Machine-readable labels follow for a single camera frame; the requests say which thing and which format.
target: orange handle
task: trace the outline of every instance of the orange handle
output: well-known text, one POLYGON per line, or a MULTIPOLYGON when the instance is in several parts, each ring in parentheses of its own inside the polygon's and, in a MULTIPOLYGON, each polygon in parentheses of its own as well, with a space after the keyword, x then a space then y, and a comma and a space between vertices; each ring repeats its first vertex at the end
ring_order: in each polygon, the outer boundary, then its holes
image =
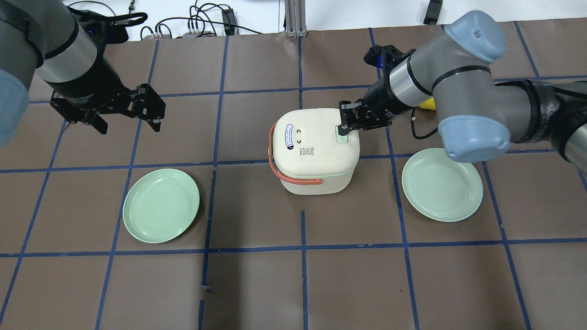
POLYGON ((271 170, 273 174, 275 174, 281 180, 292 183, 292 184, 322 184, 322 179, 294 179, 285 176, 281 173, 273 164, 273 132, 275 132, 275 125, 277 122, 271 126, 271 130, 269 131, 269 166, 271 166, 271 170))

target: green plate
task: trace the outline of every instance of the green plate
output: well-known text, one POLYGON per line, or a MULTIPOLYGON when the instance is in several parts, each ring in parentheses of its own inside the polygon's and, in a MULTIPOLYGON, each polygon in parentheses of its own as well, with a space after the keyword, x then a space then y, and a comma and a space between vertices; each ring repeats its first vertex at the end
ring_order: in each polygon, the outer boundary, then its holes
POLYGON ((145 243, 176 238, 194 221, 200 192, 184 172, 162 169, 142 177, 130 189, 122 208, 124 226, 145 243))
POLYGON ((428 218, 453 222, 470 217, 481 205, 483 183, 470 163, 450 160, 444 149, 416 153, 402 174, 407 200, 428 218))

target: metal post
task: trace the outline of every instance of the metal post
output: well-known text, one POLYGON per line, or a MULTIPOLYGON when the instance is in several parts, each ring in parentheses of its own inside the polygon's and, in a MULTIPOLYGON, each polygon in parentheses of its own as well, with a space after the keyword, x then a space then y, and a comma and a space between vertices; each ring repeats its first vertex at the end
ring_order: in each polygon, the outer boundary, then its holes
POLYGON ((306 36, 306 1, 285 0, 285 35, 306 36))

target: qr code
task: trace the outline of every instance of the qr code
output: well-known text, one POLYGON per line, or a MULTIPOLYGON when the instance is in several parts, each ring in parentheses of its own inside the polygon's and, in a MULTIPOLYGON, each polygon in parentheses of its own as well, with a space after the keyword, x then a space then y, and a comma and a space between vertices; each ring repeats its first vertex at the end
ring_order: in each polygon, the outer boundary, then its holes
POLYGON ((300 156, 314 155, 314 147, 300 148, 299 149, 299 155, 300 156))

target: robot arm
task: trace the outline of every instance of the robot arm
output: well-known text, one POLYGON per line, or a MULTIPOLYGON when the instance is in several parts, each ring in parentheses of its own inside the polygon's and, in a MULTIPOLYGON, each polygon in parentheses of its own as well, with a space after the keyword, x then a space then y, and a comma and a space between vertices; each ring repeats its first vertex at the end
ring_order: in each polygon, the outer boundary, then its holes
POLYGON ((418 51, 371 48, 365 61, 382 67, 384 75, 362 99, 339 103, 339 133, 391 125, 434 96, 449 158, 489 160, 510 143, 549 140, 587 173, 587 82, 494 85, 489 64, 504 52, 503 32, 480 11, 465 14, 418 51))
POLYGON ((10 141, 28 106, 35 72, 53 87, 50 104, 70 123, 106 134, 100 114, 121 113, 160 130, 165 103, 159 95, 148 84, 125 87, 103 58, 106 35, 90 38, 60 0, 0 0, 0 35, 0 145, 10 141))

